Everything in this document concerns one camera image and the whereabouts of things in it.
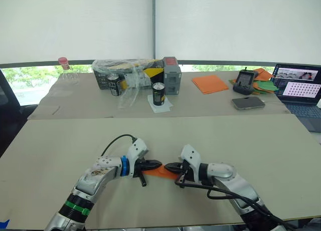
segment laptop keyboard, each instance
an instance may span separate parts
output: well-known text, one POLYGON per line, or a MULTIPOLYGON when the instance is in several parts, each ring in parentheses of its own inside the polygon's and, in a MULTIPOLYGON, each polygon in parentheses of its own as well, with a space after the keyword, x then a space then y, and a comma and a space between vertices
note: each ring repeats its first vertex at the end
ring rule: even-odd
POLYGON ((286 104, 286 107, 297 117, 321 118, 321 109, 317 106, 286 104))

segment soda can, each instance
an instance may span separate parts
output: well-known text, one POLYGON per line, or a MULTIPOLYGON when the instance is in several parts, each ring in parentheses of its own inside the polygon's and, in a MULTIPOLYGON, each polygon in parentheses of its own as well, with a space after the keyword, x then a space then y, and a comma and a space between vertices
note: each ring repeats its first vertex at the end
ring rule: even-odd
POLYGON ((161 82, 156 82, 152 86, 152 101, 155 106, 161 106, 165 101, 165 85, 161 82))
POLYGON ((119 96, 121 94, 120 78, 116 73, 111 73, 107 76, 108 86, 113 96, 119 96))

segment red lid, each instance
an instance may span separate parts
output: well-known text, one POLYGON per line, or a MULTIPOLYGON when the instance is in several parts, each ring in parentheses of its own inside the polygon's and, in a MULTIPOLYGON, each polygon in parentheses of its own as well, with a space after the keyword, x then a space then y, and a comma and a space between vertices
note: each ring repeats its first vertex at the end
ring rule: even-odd
POLYGON ((65 57, 61 57, 58 59, 58 62, 59 62, 59 64, 66 64, 66 63, 68 63, 68 60, 65 57))
POLYGON ((178 65, 175 57, 166 57, 166 58, 165 58, 165 62, 166 62, 166 64, 169 65, 169 66, 176 66, 176 65, 178 65))

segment clear plastic bottle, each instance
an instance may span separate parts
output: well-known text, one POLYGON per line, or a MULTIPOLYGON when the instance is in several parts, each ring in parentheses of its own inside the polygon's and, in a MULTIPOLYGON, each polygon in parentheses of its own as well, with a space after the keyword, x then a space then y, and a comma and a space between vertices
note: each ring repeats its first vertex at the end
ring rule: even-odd
POLYGON ((62 80, 69 84, 76 84, 79 81, 79 75, 77 72, 73 71, 73 69, 69 66, 68 59, 65 57, 60 57, 58 59, 59 64, 64 70, 62 74, 62 80))

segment cable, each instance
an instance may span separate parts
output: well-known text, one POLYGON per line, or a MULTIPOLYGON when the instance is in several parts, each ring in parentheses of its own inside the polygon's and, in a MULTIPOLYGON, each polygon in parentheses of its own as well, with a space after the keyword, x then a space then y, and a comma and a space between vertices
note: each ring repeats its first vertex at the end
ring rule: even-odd
POLYGON ((274 216, 270 211, 267 211, 267 210, 263 209, 255 201, 253 201, 253 200, 251 200, 251 199, 249 199, 247 197, 241 196, 241 195, 239 195, 237 193, 234 193, 234 192, 231 192, 231 191, 227 191, 227 190, 223 190, 223 189, 220 189, 220 188, 212 187, 212 186, 200 185, 200 184, 194 184, 194 183, 179 183, 179 180, 181 179, 182 176, 183 176, 183 173, 181 175, 179 175, 178 178, 175 180, 175 184, 176 185, 183 186, 183 187, 194 187, 194 188, 206 189, 208 191, 207 192, 207 197, 209 199, 217 199, 217 200, 240 199, 240 200, 244 201, 247 205, 249 205, 250 207, 255 209, 256 211, 258 211, 261 215, 272 219, 273 221, 285 226, 289 230, 295 231, 295 229, 292 228, 291 225, 289 225, 288 223, 286 223, 282 219, 274 216), (228 196, 210 196, 210 192, 211 191, 222 192, 222 193, 228 194, 228 196))
POLYGON ((108 146, 107 146, 107 147, 105 148, 105 150, 102 152, 101 156, 103 156, 103 155, 105 154, 105 152, 106 152, 107 149, 111 146, 111 144, 113 144, 116 140, 118 140, 118 139, 121 138, 121 137, 131 137, 131 140, 132 140, 133 143, 137 140, 137 138, 135 138, 134 136, 132 136, 132 135, 130 135, 130 134, 122 134, 122 135, 116 137, 114 140, 112 140, 112 141, 108 144, 108 146))

